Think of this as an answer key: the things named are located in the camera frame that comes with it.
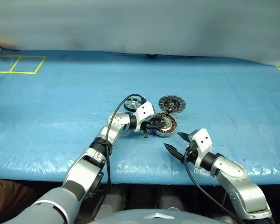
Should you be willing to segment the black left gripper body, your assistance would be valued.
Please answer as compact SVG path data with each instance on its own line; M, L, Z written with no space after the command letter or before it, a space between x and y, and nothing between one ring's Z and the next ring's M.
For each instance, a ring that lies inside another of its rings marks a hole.
M142 123L142 131L144 133L144 137L148 138L148 129L153 130L156 129L156 120L155 119L150 119L148 121L144 121Z

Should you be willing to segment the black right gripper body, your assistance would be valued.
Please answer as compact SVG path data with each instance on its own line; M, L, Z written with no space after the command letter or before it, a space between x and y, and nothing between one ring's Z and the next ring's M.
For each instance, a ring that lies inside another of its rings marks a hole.
M198 158L198 146L195 141L186 140L186 142L189 144L186 147L186 155L184 155L186 162L183 162L183 164L188 164L189 162L195 164Z

